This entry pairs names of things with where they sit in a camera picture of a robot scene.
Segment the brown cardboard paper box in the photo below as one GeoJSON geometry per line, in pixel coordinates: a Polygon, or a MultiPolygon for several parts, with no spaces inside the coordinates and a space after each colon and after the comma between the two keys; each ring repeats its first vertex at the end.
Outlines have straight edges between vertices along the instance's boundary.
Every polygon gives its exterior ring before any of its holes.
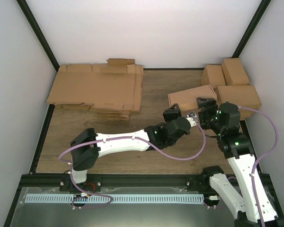
{"type": "Polygon", "coordinates": [[[217,100],[217,95],[210,85],[195,87],[183,91],[168,94],[169,104],[178,104],[180,110],[190,111],[197,109],[197,98],[213,98],[217,100]]]}

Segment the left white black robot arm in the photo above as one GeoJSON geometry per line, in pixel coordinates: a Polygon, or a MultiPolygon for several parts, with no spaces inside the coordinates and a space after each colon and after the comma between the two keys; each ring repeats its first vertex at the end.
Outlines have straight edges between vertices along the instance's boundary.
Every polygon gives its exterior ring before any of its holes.
{"type": "Polygon", "coordinates": [[[99,157],[125,151],[154,150],[152,146],[165,149],[174,146],[179,138],[188,135],[190,129],[196,126],[192,117],[182,116],[177,104],[165,110],[163,118],[165,122],[130,133],[103,134],[96,133],[93,128],[85,129],[71,142],[71,147],[91,141],[96,143],[71,151],[71,186],[77,191],[87,187],[87,171],[99,157]]]}

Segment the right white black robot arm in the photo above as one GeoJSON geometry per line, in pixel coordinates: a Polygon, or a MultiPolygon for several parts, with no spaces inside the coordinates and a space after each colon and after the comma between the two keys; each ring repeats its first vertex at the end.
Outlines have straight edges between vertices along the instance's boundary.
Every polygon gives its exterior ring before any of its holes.
{"type": "Polygon", "coordinates": [[[212,130],[219,149],[233,169],[237,191],[219,166],[203,169],[201,186],[214,189],[234,217],[236,227],[284,227],[284,218],[273,207],[258,172],[250,139],[240,132],[239,107],[230,102],[218,105],[213,98],[196,99],[202,129],[212,130]]]}

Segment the folded cardboard box back left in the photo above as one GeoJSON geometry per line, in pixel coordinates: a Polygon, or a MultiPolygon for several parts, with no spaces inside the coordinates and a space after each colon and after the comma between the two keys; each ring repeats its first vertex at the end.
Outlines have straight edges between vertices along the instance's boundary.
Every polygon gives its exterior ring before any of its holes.
{"type": "Polygon", "coordinates": [[[214,90],[218,86],[225,86],[226,82],[220,65],[206,65],[201,76],[202,86],[210,85],[214,90]]]}

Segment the folded cardboard box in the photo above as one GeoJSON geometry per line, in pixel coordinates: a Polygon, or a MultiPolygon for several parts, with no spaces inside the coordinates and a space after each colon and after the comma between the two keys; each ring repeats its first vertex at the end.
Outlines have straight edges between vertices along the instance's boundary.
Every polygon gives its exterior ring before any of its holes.
{"type": "Polygon", "coordinates": [[[230,102],[252,109],[261,106],[259,95],[253,85],[218,86],[216,94],[218,104],[230,102]]]}
{"type": "Polygon", "coordinates": [[[226,85],[248,85],[249,78],[239,58],[227,58],[221,65],[226,85]]]}
{"type": "Polygon", "coordinates": [[[246,118],[249,118],[253,113],[255,113],[256,110],[252,108],[239,106],[239,112],[240,112],[240,120],[244,121],[246,118]]]}
{"type": "Polygon", "coordinates": [[[202,86],[210,85],[214,90],[218,86],[225,86],[226,82],[220,65],[206,65],[201,76],[202,86]]]}

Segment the folded cardboard box front top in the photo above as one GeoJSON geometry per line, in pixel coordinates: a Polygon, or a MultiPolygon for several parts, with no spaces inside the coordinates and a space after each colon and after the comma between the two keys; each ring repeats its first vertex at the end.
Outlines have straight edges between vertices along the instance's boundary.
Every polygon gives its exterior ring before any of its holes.
{"type": "Polygon", "coordinates": [[[259,95],[253,85],[218,86],[216,94],[218,104],[230,102],[252,109],[261,106],[259,95]]]}

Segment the folded cardboard box front bottom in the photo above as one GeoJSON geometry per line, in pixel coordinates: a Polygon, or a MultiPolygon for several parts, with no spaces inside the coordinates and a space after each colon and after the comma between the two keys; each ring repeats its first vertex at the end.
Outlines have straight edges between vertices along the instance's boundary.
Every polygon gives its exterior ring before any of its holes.
{"type": "Polygon", "coordinates": [[[240,120],[244,121],[246,118],[249,118],[253,113],[255,113],[256,110],[252,108],[239,106],[239,112],[240,112],[240,120]]]}

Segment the folded cardboard box back right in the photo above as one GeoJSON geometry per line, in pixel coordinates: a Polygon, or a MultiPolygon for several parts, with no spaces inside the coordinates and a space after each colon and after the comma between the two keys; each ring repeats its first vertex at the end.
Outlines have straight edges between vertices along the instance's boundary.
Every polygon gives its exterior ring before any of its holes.
{"type": "Polygon", "coordinates": [[[249,78],[239,58],[227,58],[221,65],[226,85],[248,85],[249,78]]]}

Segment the stack of flat cardboard sheets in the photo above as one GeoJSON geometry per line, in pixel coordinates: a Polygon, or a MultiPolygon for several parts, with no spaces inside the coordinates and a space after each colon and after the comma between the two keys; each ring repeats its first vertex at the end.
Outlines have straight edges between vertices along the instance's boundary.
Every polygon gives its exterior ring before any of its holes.
{"type": "Polygon", "coordinates": [[[63,64],[46,100],[57,108],[97,112],[108,119],[128,120],[141,110],[144,67],[134,59],[106,63],[63,64]]]}

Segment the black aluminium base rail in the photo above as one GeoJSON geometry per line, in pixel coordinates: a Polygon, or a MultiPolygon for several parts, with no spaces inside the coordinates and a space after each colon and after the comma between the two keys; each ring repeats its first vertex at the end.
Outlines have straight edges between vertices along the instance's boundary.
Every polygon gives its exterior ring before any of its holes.
{"type": "Polygon", "coordinates": [[[179,187],[188,191],[201,191],[200,175],[102,175],[88,174],[86,181],[77,183],[80,189],[99,192],[118,187],[179,187]]]}

